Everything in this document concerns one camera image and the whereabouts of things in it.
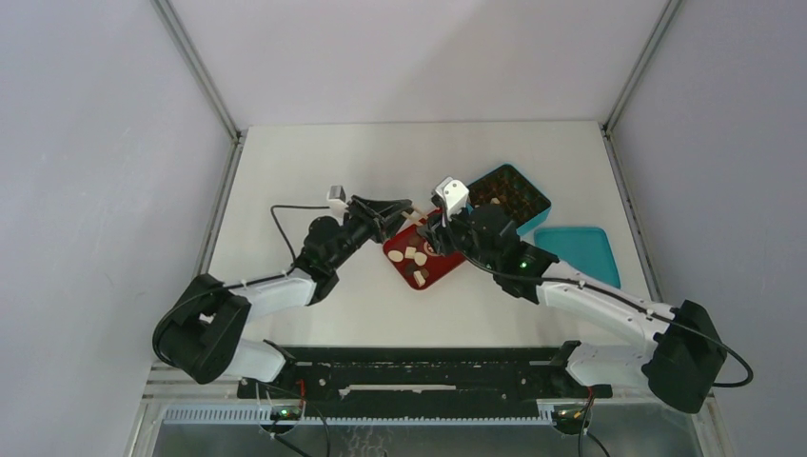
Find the teal chocolate box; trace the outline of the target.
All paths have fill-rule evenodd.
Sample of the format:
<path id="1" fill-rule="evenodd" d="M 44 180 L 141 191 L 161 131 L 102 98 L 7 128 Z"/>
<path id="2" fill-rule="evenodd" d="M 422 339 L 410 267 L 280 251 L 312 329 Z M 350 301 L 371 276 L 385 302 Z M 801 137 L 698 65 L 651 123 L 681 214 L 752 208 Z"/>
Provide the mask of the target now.
<path id="1" fill-rule="evenodd" d="M 511 164 L 503 164 L 467 185 L 468 204 L 476 208 L 497 202 L 525 236 L 546 221 L 550 199 Z"/>

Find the red chocolate tray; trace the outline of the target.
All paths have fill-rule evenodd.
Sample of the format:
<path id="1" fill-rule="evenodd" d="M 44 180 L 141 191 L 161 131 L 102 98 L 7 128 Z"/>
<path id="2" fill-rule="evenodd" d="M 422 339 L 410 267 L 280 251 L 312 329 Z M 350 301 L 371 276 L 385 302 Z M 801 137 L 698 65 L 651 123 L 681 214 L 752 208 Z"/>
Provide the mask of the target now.
<path id="1" fill-rule="evenodd" d="M 439 214 L 438 209 L 429 216 Z M 391 266 L 415 290 L 426 290 L 452 272 L 465 259 L 459 253 L 438 254 L 407 220 L 399 232 L 382 244 L 383 253 Z"/>

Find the wooden tongs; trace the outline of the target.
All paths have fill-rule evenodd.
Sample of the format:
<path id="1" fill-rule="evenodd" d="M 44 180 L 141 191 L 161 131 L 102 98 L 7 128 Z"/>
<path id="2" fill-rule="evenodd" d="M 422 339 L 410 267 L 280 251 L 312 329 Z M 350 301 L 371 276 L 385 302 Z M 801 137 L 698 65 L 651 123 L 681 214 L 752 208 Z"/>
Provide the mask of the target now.
<path id="1" fill-rule="evenodd" d="M 416 207 L 410 207 L 402 212 L 402 216 L 412 225 L 423 227 L 428 224 L 429 212 Z"/>

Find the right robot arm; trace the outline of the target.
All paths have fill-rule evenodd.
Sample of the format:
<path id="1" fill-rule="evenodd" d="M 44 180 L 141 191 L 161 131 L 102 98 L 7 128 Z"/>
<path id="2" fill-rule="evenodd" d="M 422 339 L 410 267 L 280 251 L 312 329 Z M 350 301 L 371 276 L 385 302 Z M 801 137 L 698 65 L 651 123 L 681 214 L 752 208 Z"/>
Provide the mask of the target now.
<path id="1" fill-rule="evenodd" d="M 525 242 L 497 205 L 437 212 L 417 232 L 439 254 L 459 253 L 505 293 L 574 314 L 619 337 L 617 346 L 576 343 L 549 374 L 560 395 L 585 386 L 646 388 L 668 407 L 701 410 L 728 356 L 707 309 L 652 302 L 572 267 Z"/>

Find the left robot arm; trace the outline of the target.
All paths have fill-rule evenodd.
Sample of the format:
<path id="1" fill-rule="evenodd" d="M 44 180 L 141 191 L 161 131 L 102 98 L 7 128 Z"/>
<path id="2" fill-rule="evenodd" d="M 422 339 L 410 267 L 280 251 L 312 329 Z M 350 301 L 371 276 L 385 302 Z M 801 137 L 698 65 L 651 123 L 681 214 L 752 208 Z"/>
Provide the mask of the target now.
<path id="1" fill-rule="evenodd" d="M 244 337 L 247 324 L 290 308 L 318 304 L 339 282 L 338 269 L 365 243 L 383 244 L 414 212 L 408 199 L 338 198 L 331 215 L 311 221 L 290 266 L 227 285 L 195 276 L 152 333 L 154 354 L 200 385 L 223 375 L 258 382 L 276 397 L 296 387 L 291 357 L 271 342 Z"/>

